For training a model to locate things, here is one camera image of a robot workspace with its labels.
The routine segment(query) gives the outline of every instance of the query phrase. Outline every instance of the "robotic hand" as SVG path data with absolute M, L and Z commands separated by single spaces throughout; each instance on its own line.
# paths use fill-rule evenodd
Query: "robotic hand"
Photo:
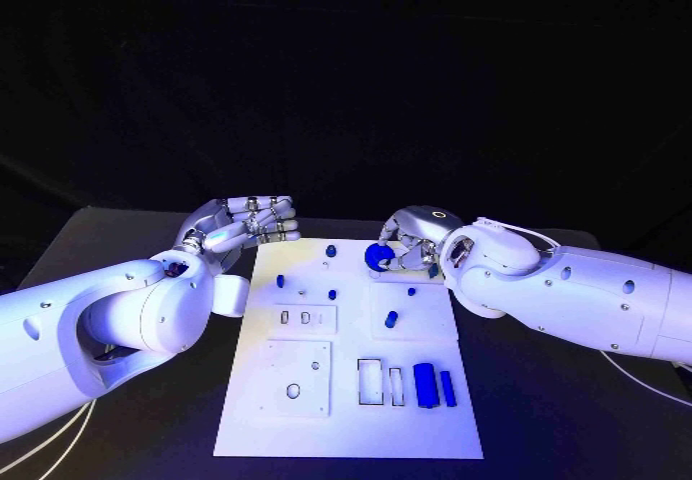
M 515 231 L 547 244 L 533 247 Z M 396 238 L 406 253 L 394 257 Z M 508 313 L 528 328 L 600 351 L 692 362 L 692 275 L 612 253 L 560 246 L 523 228 L 410 206 L 384 223 L 364 260 L 374 271 L 443 275 L 461 305 L 485 318 Z
M 221 273 L 299 238 L 293 216 L 291 197 L 211 200 L 171 250 L 0 297 L 0 443 L 190 348 L 210 312 L 242 316 L 249 283 Z

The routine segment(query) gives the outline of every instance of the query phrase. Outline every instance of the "puzzle board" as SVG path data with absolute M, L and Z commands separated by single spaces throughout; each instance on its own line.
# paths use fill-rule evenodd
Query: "puzzle board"
M 332 258 L 324 254 L 329 244 Z M 376 274 L 363 261 L 370 244 L 309 238 L 259 247 L 214 456 L 482 458 L 440 276 Z M 332 309 L 315 306 L 335 307 L 335 330 Z M 386 314 L 374 317 L 389 310 L 399 313 L 397 325 L 381 329 Z M 306 323 L 298 311 L 311 312 Z M 269 355 L 269 345 L 283 353 Z M 328 360 L 316 359 L 322 354 Z M 358 404 L 358 359 L 380 360 L 383 405 Z M 435 367 L 440 405 L 432 409 L 416 402 L 412 367 L 420 362 Z M 390 368 L 400 368 L 403 406 L 391 406 Z M 451 373 L 455 407 L 445 406 L 440 370 Z

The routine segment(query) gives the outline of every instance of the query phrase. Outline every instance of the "dark tabletop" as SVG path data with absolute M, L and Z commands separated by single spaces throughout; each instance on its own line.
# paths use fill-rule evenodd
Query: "dark tabletop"
M 21 287 L 149 257 L 169 248 L 185 216 L 80 210 Z M 305 237 L 351 239 L 374 239 L 381 227 L 327 219 L 299 219 L 299 225 Z M 563 244 L 598 248 L 583 232 L 540 231 Z M 249 278 L 253 260 L 249 250 L 229 273 Z M 213 457 L 240 321 L 211 314 L 188 351 L 97 400 L 79 442 L 48 478 L 688 478 L 692 409 L 641 388 L 596 351 L 527 329 L 508 316 L 487 320 L 455 300 L 452 305 L 484 460 Z M 613 357 L 655 388 L 687 398 L 667 362 Z M 0 445 L 0 467 L 69 416 Z M 43 474 L 76 428 L 2 480 Z

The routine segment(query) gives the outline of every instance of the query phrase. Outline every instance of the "oval hole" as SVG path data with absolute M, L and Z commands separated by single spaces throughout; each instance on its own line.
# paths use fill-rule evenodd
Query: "oval hole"
M 25 334 L 32 338 L 32 340 L 37 340 L 40 338 L 38 322 L 34 318 L 27 318 L 22 325 Z
M 285 394 L 288 398 L 293 399 L 298 398 L 299 395 L 299 386 L 295 383 L 291 383 L 288 387 L 285 387 Z

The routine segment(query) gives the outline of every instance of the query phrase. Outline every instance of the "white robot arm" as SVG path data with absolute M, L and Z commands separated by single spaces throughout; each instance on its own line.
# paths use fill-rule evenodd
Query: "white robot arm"
M 515 231 L 546 243 L 537 250 Z M 394 257 L 386 241 L 407 252 Z M 560 246 L 528 230 L 412 206 L 384 223 L 366 252 L 374 270 L 435 269 L 461 305 L 485 318 L 508 313 L 528 328 L 639 357 L 692 363 L 692 275 L 634 258 Z
M 293 215 L 289 197 L 211 200 L 171 250 L 0 297 L 0 443 L 184 351 L 211 311 L 242 316 L 249 284 L 221 273 L 242 248 L 299 238 Z

